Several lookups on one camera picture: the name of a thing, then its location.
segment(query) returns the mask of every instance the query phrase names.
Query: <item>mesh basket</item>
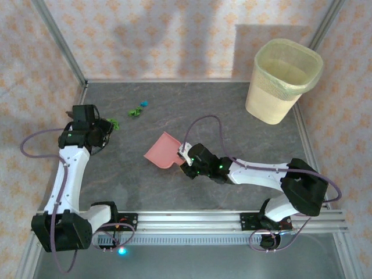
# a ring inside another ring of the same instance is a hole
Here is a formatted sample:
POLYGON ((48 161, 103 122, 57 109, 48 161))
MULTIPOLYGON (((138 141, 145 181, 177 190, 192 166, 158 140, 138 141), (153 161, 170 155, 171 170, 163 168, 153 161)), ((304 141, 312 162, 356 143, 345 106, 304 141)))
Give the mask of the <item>mesh basket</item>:
POLYGON ((268 124, 278 124, 303 93, 319 81, 323 60, 311 49, 274 39, 255 56, 247 111, 268 124))

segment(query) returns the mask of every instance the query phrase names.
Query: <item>patterned wall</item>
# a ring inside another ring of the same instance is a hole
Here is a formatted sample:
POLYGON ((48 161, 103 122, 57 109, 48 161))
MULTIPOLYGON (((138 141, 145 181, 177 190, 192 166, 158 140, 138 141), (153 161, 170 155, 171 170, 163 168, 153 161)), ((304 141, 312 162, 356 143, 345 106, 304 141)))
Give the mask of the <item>patterned wall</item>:
POLYGON ((372 278, 372 2, 346 1, 319 54, 325 70, 301 98, 325 175, 335 178, 366 278, 372 278))
POLYGON ((46 0, 86 78, 234 78, 273 38, 308 45, 332 0, 46 0))
MULTIPOLYGON (((19 151, 27 135, 64 127, 79 89, 30 0, 0 1, 0 278, 13 278, 56 162, 19 151)), ((57 134, 27 150, 58 152, 57 134)))

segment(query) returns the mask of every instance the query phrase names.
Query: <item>gray surface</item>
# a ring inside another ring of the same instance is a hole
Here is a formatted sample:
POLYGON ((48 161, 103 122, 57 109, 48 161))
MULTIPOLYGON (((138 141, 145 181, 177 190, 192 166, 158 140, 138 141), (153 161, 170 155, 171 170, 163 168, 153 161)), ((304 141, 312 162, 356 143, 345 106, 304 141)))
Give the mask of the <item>gray surface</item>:
MULTIPOLYGON (((42 254, 34 279, 342 279, 341 265, 331 234, 300 235, 293 245, 277 253, 259 253, 237 246, 127 246, 128 253, 79 251, 76 265, 61 275, 50 253, 42 254)), ((63 267, 73 252, 59 252, 63 267)))
MULTIPOLYGON (((80 209, 96 201, 115 201, 119 210, 255 210, 279 194, 252 185, 218 185, 207 177, 190 180, 174 165, 163 170, 144 154, 164 131, 183 141, 199 116, 215 114, 223 123, 230 153, 262 163, 304 159, 292 111, 271 126, 245 110, 247 83, 97 83, 90 84, 84 103, 93 103, 104 118, 114 118, 120 130, 110 144, 90 158, 80 194, 80 209), (149 105, 137 119, 127 112, 141 102, 149 105)), ((215 119, 199 122, 188 142, 203 143, 218 157, 224 156, 215 119)))

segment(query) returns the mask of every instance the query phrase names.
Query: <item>small green object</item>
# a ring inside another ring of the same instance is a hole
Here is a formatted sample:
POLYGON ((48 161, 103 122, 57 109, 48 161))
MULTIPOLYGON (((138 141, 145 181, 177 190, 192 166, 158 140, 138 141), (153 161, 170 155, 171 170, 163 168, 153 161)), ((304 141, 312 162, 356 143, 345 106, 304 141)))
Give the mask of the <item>small green object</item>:
POLYGON ((143 111, 143 108, 138 106, 136 109, 132 109, 128 112, 129 116, 139 116, 141 112, 143 111))
POLYGON ((114 130, 118 130, 119 129, 119 122, 113 118, 108 118, 107 119, 108 122, 111 122, 112 124, 114 124, 114 130))

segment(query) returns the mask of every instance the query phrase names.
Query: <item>blue led light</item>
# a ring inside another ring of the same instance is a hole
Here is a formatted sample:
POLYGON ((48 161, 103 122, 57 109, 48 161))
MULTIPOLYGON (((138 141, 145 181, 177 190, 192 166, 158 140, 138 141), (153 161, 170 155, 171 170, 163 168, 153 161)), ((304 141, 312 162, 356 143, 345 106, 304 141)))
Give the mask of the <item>blue led light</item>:
POLYGON ((125 255, 127 253, 127 250, 124 247, 120 247, 117 252, 119 255, 125 255))

